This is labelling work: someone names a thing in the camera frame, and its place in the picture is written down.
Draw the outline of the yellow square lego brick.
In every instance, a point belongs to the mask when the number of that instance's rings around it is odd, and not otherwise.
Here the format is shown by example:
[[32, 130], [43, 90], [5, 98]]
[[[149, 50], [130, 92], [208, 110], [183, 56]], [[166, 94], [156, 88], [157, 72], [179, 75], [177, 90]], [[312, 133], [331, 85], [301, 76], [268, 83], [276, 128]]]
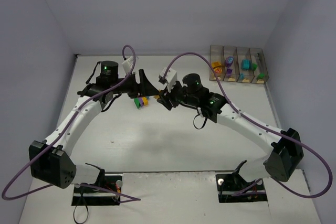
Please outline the yellow square lego brick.
[[213, 67], [214, 69], [216, 69], [216, 68], [221, 68], [221, 67], [222, 67], [221, 62], [219, 62], [219, 61], [212, 62], [211, 65], [212, 65], [212, 67]]

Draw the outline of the clear bin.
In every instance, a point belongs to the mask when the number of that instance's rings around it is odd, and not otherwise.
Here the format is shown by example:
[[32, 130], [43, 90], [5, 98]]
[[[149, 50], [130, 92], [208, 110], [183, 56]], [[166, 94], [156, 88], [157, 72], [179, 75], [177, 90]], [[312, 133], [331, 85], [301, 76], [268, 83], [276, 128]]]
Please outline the clear bin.
[[225, 70], [224, 70], [224, 48], [221, 45], [210, 45], [210, 62], [219, 61], [222, 64], [222, 73], [216, 74], [215, 72], [210, 71], [210, 80], [215, 81], [216, 77], [219, 81], [223, 81], [225, 77]]
[[224, 61], [228, 56], [233, 56], [234, 57], [234, 63], [230, 67], [233, 72], [231, 75], [226, 74], [226, 71], [228, 68], [224, 66], [225, 70], [225, 77], [224, 81], [228, 82], [237, 82], [238, 77], [239, 77], [239, 67], [238, 67], [238, 59], [237, 59], [237, 48], [234, 46], [224, 46]]
[[[264, 52], [261, 48], [250, 48], [249, 50], [250, 50], [252, 64], [256, 63], [258, 65], [258, 68], [255, 71], [253, 71], [254, 78], [252, 80], [252, 83], [264, 85], [269, 79], [269, 74], [268, 74], [265, 57], [264, 57]], [[265, 75], [263, 80], [257, 79], [260, 73], [263, 73]]]
[[[237, 47], [237, 58], [238, 58], [238, 66], [239, 66], [239, 75], [240, 73], [244, 74], [244, 78], [238, 77], [238, 82], [241, 83], [252, 83], [252, 80], [254, 78], [254, 73], [252, 70], [252, 61], [251, 61], [251, 55], [250, 50], [247, 47]], [[250, 61], [250, 69], [249, 70], [243, 70], [241, 68], [241, 61], [243, 59], [248, 59]]]

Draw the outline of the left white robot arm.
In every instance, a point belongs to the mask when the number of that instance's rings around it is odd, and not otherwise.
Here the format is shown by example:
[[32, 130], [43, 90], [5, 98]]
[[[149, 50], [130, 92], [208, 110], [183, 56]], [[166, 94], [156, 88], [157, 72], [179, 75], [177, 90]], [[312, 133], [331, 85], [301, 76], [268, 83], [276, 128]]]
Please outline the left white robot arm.
[[140, 80], [135, 74], [119, 78], [118, 63], [99, 61], [100, 74], [94, 83], [86, 82], [86, 87], [78, 92], [79, 98], [62, 123], [43, 141], [34, 141], [29, 147], [31, 175], [39, 180], [59, 188], [71, 184], [93, 184], [102, 186], [105, 171], [97, 165], [76, 165], [71, 154], [79, 138], [91, 121], [101, 112], [105, 112], [122, 94], [130, 98], [154, 96], [159, 93], [139, 70]]

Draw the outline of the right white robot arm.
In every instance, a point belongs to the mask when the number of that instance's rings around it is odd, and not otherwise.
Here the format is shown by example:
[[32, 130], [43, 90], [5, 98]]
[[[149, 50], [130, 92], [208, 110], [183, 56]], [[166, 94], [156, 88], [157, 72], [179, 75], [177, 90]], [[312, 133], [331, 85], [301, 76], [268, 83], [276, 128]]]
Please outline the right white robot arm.
[[161, 74], [159, 82], [165, 88], [160, 91], [158, 102], [168, 110], [178, 105], [195, 109], [202, 117], [234, 130], [265, 152], [261, 158], [242, 161], [234, 170], [234, 174], [246, 182], [268, 177], [287, 182], [303, 159], [302, 147], [287, 139], [299, 140], [297, 131], [268, 127], [256, 119], [248, 121], [243, 113], [229, 105], [223, 95], [203, 87], [198, 74], [188, 74], [181, 82], [175, 73]]

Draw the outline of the green lego left of pile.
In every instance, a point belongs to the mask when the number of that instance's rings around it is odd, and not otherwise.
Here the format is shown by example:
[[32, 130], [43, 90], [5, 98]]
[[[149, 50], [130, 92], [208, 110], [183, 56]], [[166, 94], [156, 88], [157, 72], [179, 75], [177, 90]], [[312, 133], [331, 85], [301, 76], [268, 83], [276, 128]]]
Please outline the green lego left of pile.
[[137, 109], [139, 109], [141, 107], [141, 104], [140, 104], [140, 102], [137, 98], [134, 99], [134, 103], [135, 103]]

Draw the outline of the purple oval paw lego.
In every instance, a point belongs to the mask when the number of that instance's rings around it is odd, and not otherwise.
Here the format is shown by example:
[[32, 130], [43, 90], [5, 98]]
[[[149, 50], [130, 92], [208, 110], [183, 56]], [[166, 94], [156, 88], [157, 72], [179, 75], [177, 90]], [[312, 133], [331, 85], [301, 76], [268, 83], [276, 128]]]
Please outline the purple oval paw lego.
[[233, 63], [234, 63], [234, 57], [233, 56], [228, 56], [225, 59], [224, 65], [225, 65], [226, 68], [230, 68]]

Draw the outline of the yellow cyan lego top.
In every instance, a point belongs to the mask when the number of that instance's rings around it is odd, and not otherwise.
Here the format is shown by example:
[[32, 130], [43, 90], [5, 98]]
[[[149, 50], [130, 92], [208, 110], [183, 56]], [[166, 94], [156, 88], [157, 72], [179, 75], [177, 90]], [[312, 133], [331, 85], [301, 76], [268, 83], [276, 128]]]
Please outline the yellow cyan lego top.
[[146, 97], [142, 97], [142, 101], [145, 106], [149, 104], [148, 99]]

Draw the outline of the orange oval lego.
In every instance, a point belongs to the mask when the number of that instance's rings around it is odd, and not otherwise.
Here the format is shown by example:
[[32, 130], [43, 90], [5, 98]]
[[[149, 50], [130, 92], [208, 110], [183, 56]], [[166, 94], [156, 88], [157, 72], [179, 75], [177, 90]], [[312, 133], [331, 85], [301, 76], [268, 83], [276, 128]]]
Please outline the orange oval lego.
[[214, 71], [216, 74], [221, 74], [222, 73], [222, 68], [219, 67], [219, 68], [214, 68]]

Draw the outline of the green square lego brick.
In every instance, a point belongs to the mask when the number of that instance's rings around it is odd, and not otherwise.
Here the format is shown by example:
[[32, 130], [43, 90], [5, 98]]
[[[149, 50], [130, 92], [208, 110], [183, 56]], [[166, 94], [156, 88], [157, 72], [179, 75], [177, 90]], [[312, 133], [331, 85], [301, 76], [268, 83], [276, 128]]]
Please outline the green square lego brick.
[[256, 63], [252, 64], [252, 70], [255, 71], [258, 68], [258, 65]]

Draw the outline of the green lego in bin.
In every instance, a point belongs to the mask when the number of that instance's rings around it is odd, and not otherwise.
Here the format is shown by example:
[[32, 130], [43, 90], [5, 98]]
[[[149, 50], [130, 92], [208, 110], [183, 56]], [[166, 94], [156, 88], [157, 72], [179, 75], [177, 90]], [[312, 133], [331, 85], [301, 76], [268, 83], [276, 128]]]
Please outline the green lego in bin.
[[263, 80], [264, 79], [264, 74], [263, 73], [260, 73], [257, 77], [258, 80]]

